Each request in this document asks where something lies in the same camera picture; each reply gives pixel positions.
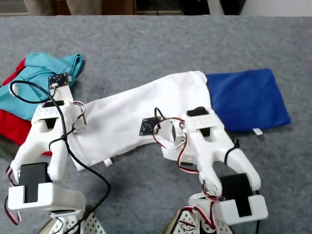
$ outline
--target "black cable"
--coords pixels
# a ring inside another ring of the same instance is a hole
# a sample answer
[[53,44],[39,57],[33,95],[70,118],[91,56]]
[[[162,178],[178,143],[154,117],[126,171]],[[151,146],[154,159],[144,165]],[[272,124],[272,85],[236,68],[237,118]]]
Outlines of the black cable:
[[[12,87],[13,87],[13,84],[15,84],[15,83],[28,84],[28,85],[34,86],[34,87],[40,89],[41,91],[43,91],[44,94],[46,94],[46,95],[49,97],[49,99],[53,102],[53,104],[54,104],[55,107],[57,108],[57,110],[58,110],[58,112],[59,112],[59,115],[60,115],[60,119],[61,119],[61,121],[62,121],[63,132],[64,132],[64,134],[67,133],[63,112],[61,111],[61,109],[60,109],[59,106],[57,105],[57,103],[56,103],[56,101],[54,100],[54,98],[53,98],[44,88],[42,88],[40,85],[38,85],[38,84],[36,84],[36,83],[30,82],[30,81],[25,81],[25,80],[14,80],[14,81],[11,82],[11,84],[10,84],[10,91],[11,91],[11,93],[12,93],[14,96],[16,96],[18,99],[20,99],[20,100],[22,100],[22,101],[24,101],[24,102],[26,102],[26,103],[31,103],[31,104],[33,104],[32,101],[23,99],[22,97],[20,97],[19,95],[17,95],[17,94],[14,93]],[[44,102],[45,102],[45,100],[40,101],[40,102],[38,102],[38,103],[36,103],[36,104],[44,103]]]
[[[54,98],[44,89],[42,88],[40,85],[37,85],[36,83],[33,83],[33,82],[29,82],[29,81],[25,81],[25,80],[15,80],[13,82],[11,82],[10,84],[10,91],[12,92],[12,94],[14,96],[16,96],[17,98],[27,102],[27,103],[31,103],[31,101],[28,101],[28,100],[25,100],[23,99],[22,97],[16,95],[12,89],[12,86],[13,84],[15,83],[22,83],[22,84],[28,84],[28,85],[31,85],[31,86],[34,86],[38,89],[40,89],[41,91],[44,92],[44,94],[46,94],[49,99],[53,102],[54,106],[56,107],[56,109],[58,110],[59,112],[59,115],[60,115],[60,118],[61,118],[61,122],[62,122],[62,126],[63,126],[63,136],[59,139],[56,139],[56,140],[53,140],[53,142],[56,142],[58,140],[63,140],[66,144],[66,148],[67,148],[67,151],[69,153],[69,155],[80,165],[82,166],[84,169],[90,171],[91,173],[95,174],[96,176],[98,176],[101,180],[103,180],[105,182],[105,184],[107,185],[107,191],[104,195],[104,197],[92,208],[92,210],[90,211],[90,213],[94,212],[94,210],[99,207],[103,201],[108,197],[110,191],[111,191],[111,185],[110,183],[108,182],[108,180],[106,178],[104,178],[100,173],[98,173],[97,171],[93,170],[92,168],[86,166],[85,164],[83,164],[76,156],[75,154],[71,151],[70,147],[69,147],[69,144],[68,144],[68,141],[67,141],[67,136],[69,134],[69,132],[66,131],[66,126],[65,126],[65,119],[64,119],[64,115],[63,115],[63,112],[62,110],[60,109],[60,107],[57,105],[56,101],[54,100]],[[75,225],[73,225],[70,229],[68,229],[66,232],[64,232],[63,234],[68,234],[70,231],[72,231],[77,225],[80,225],[80,223],[82,223],[88,216],[84,215],[82,217],[82,219],[80,219]]]
[[63,223],[63,221],[60,219],[60,218],[58,218],[58,217],[55,217],[58,221],[60,221],[61,223],[62,223],[62,226],[60,227],[60,229],[57,231],[57,232],[55,232],[55,233],[52,233],[52,234],[57,234],[57,233],[59,233],[61,230],[62,230],[62,228],[63,228],[63,226],[64,226],[64,223]]
[[257,226],[255,228],[255,234],[259,234],[259,228],[260,228],[260,220],[257,221]]
[[[21,96],[17,95],[16,93],[14,93],[14,91],[13,91],[13,89],[12,89],[12,86],[13,86],[13,84],[15,84],[15,83],[22,83],[22,82],[19,82],[19,81],[22,81],[22,80],[15,80],[15,81],[11,82],[11,84],[10,84],[10,91],[11,91],[11,93],[12,93],[15,97],[17,97],[19,100],[22,100],[22,101],[27,102],[27,103],[30,103],[30,104],[40,104],[40,103],[45,103],[45,102],[47,102],[47,101],[50,100],[50,98],[48,97],[48,98],[46,98],[45,100],[42,100],[42,101],[29,101],[29,100],[26,100],[26,99],[22,98]],[[57,92],[57,88],[54,89],[54,92],[53,92],[53,94],[52,94],[52,97],[54,97],[54,95],[55,95],[56,92]]]
[[225,164],[225,165],[227,165],[227,163],[228,163],[228,156],[229,156],[229,153],[230,153],[231,151],[233,151],[234,149],[238,149],[239,147],[240,147],[240,145],[239,145],[239,140],[237,139],[236,142],[234,143],[234,147],[233,147],[233,148],[230,148],[230,149],[226,152],[226,154],[225,154],[225,156],[224,156],[224,164]]
[[158,118],[157,116],[157,112],[160,114],[160,116],[162,117],[162,119],[165,119],[166,117],[162,114],[162,112],[160,111],[160,109],[158,107],[155,107],[154,109],[154,117]]
[[157,118],[157,111],[158,111],[158,113],[160,114],[160,116],[162,118],[165,118],[165,116],[162,114],[162,112],[160,111],[160,109],[158,107],[155,107],[155,109],[154,109],[154,116],[155,116],[155,118]]

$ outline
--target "perforated metal plate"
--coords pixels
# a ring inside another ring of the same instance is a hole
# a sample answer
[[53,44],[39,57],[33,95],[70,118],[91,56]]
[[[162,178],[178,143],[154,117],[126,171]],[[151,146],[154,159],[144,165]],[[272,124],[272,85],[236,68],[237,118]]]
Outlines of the perforated metal plate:
[[[179,221],[187,221],[193,224],[196,224],[195,219],[191,215],[189,211],[183,211],[182,214],[179,217],[178,222],[176,223],[176,226],[172,232],[172,234],[199,234],[200,233],[200,225],[197,224],[196,228],[190,228],[187,226],[183,226]],[[204,219],[201,219],[202,229],[209,234],[233,234],[232,230],[228,225],[226,225],[223,222],[216,221],[216,230],[213,230],[209,227],[209,225],[204,221]]]
[[[53,234],[53,233],[63,234],[65,231],[70,229],[72,225],[75,224],[73,220],[71,221],[71,220],[67,220],[64,218],[60,218],[60,219],[63,221],[63,227],[62,227],[62,222],[57,220],[55,224],[53,225],[53,227],[51,228],[49,234]],[[86,219],[86,221],[84,221],[83,225],[81,226],[80,234],[106,234],[106,232],[104,231],[103,227],[99,223],[94,213],[91,213],[89,217]]]

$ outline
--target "blue cloth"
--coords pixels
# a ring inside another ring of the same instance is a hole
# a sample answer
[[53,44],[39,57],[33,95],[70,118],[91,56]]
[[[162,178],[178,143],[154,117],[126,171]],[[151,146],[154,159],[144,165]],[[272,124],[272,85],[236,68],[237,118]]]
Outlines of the blue cloth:
[[206,75],[214,111],[229,131],[291,122],[271,69]]
[[[49,91],[48,77],[67,72],[72,76],[69,85],[72,86],[83,66],[80,54],[56,58],[45,53],[30,53],[25,60],[25,68],[14,80],[27,80],[42,86]],[[20,118],[31,120],[36,110],[36,104],[29,104],[12,96],[7,84],[0,88],[0,109],[10,112]],[[39,101],[47,96],[36,87],[27,84],[16,84],[18,95],[26,100]]]

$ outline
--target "gray carpet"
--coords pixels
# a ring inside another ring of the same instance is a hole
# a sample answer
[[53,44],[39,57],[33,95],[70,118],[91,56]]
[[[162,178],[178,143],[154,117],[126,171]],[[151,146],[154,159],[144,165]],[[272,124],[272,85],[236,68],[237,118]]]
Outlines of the gray carpet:
[[[0,75],[9,76],[28,53],[82,53],[86,65],[75,99],[89,102],[175,72],[234,72],[271,67],[292,117],[290,126],[262,137],[239,134],[241,148],[259,172],[269,217],[260,233],[312,232],[312,19],[247,17],[53,17],[0,18]],[[160,233],[177,208],[200,191],[197,175],[178,170],[146,145],[94,168],[112,184],[96,215],[110,234]],[[1,159],[0,200],[7,196],[7,162]],[[229,172],[216,165],[219,175]],[[63,185],[85,193],[90,204],[105,186],[68,160]],[[35,234],[46,214],[22,213],[15,227],[0,210],[0,233]],[[255,223],[234,226],[237,234]]]

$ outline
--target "fabric tag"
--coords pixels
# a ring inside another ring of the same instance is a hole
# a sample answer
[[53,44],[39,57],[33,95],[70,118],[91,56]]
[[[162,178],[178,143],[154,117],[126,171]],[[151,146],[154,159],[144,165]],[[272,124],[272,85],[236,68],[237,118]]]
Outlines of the fabric tag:
[[254,133],[255,133],[257,136],[263,134],[263,132],[262,132],[259,128],[254,128],[253,131],[254,131]]

